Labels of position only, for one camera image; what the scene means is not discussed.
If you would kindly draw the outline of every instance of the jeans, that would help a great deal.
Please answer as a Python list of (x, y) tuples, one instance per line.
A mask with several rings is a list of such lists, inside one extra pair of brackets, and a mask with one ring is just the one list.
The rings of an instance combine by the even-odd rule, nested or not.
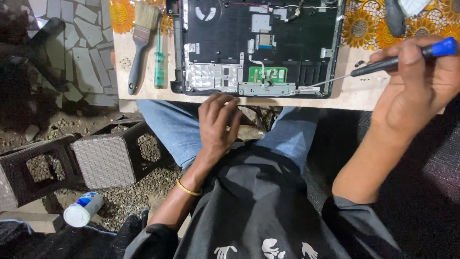
[[(201, 149), (198, 107), (201, 104), (163, 100), (138, 100), (150, 128), (176, 163), (186, 167)], [(308, 107), (283, 108), (267, 134), (254, 145), (290, 158), (303, 171), (315, 134), (319, 110)]]

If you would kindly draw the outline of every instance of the blue screwdriver handle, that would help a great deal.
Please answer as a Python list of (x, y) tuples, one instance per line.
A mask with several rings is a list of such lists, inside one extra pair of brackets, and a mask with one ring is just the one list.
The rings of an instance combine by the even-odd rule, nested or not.
[[(453, 37), (447, 37), (438, 43), (422, 47), (421, 50), (425, 60), (433, 57), (454, 55), (457, 53), (457, 41)], [(353, 70), (351, 72), (351, 76), (358, 77), (382, 70), (396, 68), (398, 66), (398, 61), (398, 57), (386, 58), (384, 60)]]

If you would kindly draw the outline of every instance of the right hand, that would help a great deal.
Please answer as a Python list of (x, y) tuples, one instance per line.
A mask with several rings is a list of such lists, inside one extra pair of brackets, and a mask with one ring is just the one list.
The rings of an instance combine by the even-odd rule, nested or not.
[(426, 63), (420, 47), (441, 41), (438, 35), (402, 41), (370, 56), (376, 62), (398, 56), (398, 71), (379, 98), (371, 128), (389, 139), (408, 144), (429, 121), (460, 92), (460, 56), (445, 56)]
[[(215, 94), (198, 109), (202, 145), (200, 153), (214, 163), (227, 153), (238, 135), (242, 116), (237, 108), (239, 101), (231, 95)], [(227, 122), (232, 115), (230, 130), (227, 131)]]

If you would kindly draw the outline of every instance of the brush bristles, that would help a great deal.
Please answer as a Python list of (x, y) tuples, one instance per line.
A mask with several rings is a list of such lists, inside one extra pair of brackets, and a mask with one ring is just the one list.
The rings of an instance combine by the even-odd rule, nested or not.
[(146, 27), (148, 29), (155, 29), (158, 22), (158, 15), (160, 9), (144, 1), (136, 1), (135, 6), (136, 26)]

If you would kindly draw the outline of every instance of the bracelet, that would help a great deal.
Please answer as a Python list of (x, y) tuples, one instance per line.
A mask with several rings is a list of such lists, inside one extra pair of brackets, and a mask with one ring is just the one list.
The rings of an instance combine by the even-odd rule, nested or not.
[(182, 190), (184, 190), (184, 192), (186, 192), (186, 193), (188, 193), (188, 194), (191, 194), (191, 195), (194, 195), (194, 196), (200, 196), (200, 195), (203, 193), (203, 189), (200, 189), (200, 192), (199, 192), (199, 193), (190, 191), (189, 189), (185, 188), (185, 187), (179, 182), (179, 179), (177, 179), (176, 183), (177, 183), (177, 185), (178, 185)]

